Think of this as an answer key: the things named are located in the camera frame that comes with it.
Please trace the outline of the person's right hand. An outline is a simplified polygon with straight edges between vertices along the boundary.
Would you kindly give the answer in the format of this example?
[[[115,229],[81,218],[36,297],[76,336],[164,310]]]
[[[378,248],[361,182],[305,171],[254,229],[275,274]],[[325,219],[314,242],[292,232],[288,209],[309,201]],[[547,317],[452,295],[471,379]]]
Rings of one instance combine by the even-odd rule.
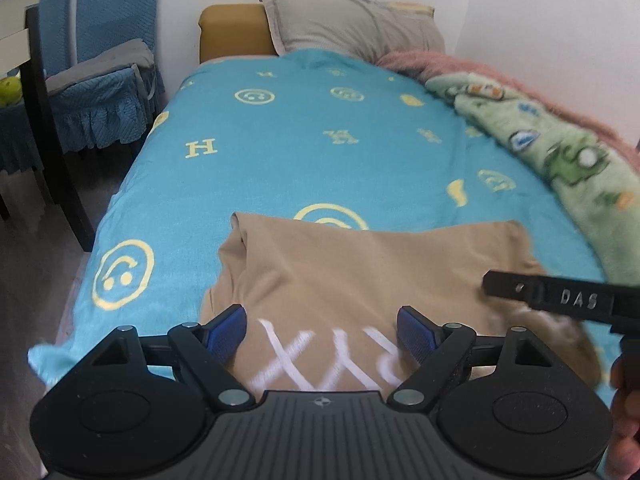
[[[616,390],[611,405],[613,433],[605,461],[610,479],[628,480],[639,471],[639,391],[625,389],[623,358],[619,356],[611,370],[611,385]]]

